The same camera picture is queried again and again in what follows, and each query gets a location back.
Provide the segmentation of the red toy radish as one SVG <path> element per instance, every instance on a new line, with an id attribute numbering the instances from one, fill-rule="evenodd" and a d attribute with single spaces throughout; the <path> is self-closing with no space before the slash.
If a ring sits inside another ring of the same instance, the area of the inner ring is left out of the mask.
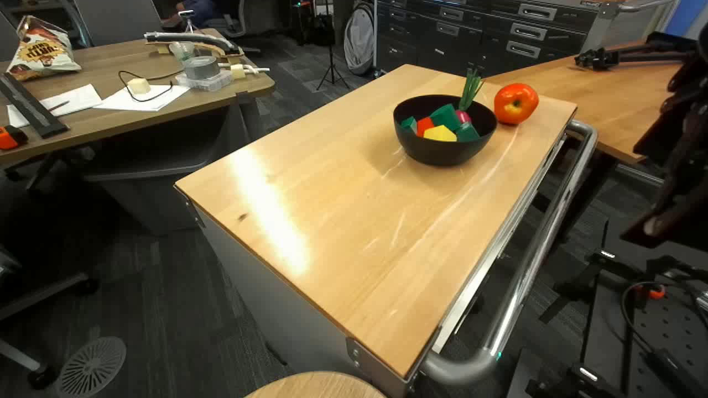
<path id="1" fill-rule="evenodd" d="M 473 105 L 481 88 L 482 88 L 482 77 L 478 75 L 478 68 L 469 68 L 464 77 L 462 96 L 457 109 L 460 127 L 472 127 L 472 117 L 468 109 Z"/>

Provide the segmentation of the orange wooden cube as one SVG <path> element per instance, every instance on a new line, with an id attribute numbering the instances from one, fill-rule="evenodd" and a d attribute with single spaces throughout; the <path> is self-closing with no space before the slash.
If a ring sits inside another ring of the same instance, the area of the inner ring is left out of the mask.
<path id="1" fill-rule="evenodd" d="M 423 119 L 416 122 L 416 136 L 419 136 L 419 137 L 426 137 L 426 132 L 427 132 L 429 128 L 433 128 L 433 127 L 436 127 L 436 124 L 433 124 L 432 117 L 423 117 Z"/>

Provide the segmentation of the black bowl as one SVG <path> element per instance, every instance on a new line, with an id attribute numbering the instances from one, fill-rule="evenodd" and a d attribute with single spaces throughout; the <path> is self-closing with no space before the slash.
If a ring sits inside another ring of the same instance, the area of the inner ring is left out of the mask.
<path id="1" fill-rule="evenodd" d="M 472 117 L 472 127 L 475 127 L 475 131 L 481 132 L 481 139 L 475 141 L 432 141 L 403 131 L 403 119 L 416 117 L 419 122 L 423 117 L 432 117 L 432 112 L 444 105 L 452 105 L 454 109 L 459 109 L 459 97 L 419 96 L 401 101 L 393 109 L 393 128 L 397 128 L 398 145 L 411 160 L 432 164 L 432 166 L 459 166 L 472 160 L 475 152 L 481 152 L 492 139 L 496 131 L 496 115 L 478 101 L 473 101 L 468 109 Z"/>

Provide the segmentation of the orange toy apple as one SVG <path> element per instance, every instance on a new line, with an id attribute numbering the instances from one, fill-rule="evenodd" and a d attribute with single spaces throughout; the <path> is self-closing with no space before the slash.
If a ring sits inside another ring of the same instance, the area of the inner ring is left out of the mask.
<path id="1" fill-rule="evenodd" d="M 540 105 L 540 97 L 528 84 L 504 84 L 493 97 L 493 112 L 500 124 L 517 127 L 528 119 Z"/>

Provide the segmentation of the yellow wooden block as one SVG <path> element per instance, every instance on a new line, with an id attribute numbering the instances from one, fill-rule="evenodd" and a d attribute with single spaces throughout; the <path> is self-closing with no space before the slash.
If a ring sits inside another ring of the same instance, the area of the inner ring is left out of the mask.
<path id="1" fill-rule="evenodd" d="M 427 128 L 423 137 L 432 141 L 459 141 L 457 132 L 450 131 L 444 124 Z"/>

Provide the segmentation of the small green wooden cube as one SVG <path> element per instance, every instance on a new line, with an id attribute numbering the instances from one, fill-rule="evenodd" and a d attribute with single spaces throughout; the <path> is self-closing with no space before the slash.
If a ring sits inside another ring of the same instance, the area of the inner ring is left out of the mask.
<path id="1" fill-rule="evenodd" d="M 459 141 L 475 141 L 475 139 L 481 139 L 481 132 L 475 131 L 475 127 L 472 124 L 460 127 Z"/>

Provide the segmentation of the round wooden stool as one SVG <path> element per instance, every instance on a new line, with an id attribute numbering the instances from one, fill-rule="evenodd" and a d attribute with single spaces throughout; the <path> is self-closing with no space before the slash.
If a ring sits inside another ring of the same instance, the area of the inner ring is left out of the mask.
<path id="1" fill-rule="evenodd" d="M 339 371 L 304 371 L 273 381 L 245 398 L 385 398 L 370 383 Z"/>

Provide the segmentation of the black drawer cabinet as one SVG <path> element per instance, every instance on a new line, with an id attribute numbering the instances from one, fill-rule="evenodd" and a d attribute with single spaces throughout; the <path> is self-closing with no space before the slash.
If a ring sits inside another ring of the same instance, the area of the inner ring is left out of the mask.
<path id="1" fill-rule="evenodd" d="M 377 0 L 377 67 L 496 75 L 578 54 L 596 17 L 555 0 Z"/>

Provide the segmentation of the white paper sheet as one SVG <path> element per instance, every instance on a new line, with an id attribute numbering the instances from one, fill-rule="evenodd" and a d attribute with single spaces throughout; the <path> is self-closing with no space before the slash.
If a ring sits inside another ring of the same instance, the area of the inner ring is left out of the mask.
<path id="1" fill-rule="evenodd" d="M 153 84 L 149 93 L 132 93 L 119 88 L 99 101 L 103 111 L 138 111 L 153 112 L 162 111 L 186 93 L 186 86 Z"/>

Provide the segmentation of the wooden office desk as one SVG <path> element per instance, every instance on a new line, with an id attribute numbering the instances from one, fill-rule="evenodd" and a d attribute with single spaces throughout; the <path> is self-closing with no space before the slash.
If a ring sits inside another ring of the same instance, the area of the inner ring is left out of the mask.
<path id="1" fill-rule="evenodd" d="M 160 82 L 155 88 L 158 99 L 135 101 L 124 91 L 119 74 L 129 70 L 140 77 L 176 74 L 179 62 L 173 55 L 158 55 L 153 44 L 129 41 L 80 48 L 75 61 L 82 64 L 77 74 L 55 74 L 30 79 L 25 88 L 37 99 L 55 101 L 59 96 L 91 84 L 99 105 L 62 115 L 59 122 L 67 131 L 54 137 L 41 137 L 32 127 L 25 127 L 30 141 L 9 152 L 0 152 L 2 168 L 104 137 L 141 131 L 153 124 L 223 109 L 236 99 L 253 99 L 274 88 L 274 79 L 267 74 L 245 75 L 214 91 L 169 86 L 166 82 Z"/>

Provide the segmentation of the snack chip bag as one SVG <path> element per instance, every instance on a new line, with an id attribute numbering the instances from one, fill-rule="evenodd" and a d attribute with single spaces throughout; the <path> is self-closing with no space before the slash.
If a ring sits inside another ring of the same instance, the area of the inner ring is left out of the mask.
<path id="1" fill-rule="evenodd" d="M 18 48 L 7 67 L 9 75 L 32 79 L 44 74 L 80 70 L 72 37 L 62 26 L 35 16 L 23 16 L 15 36 Z"/>

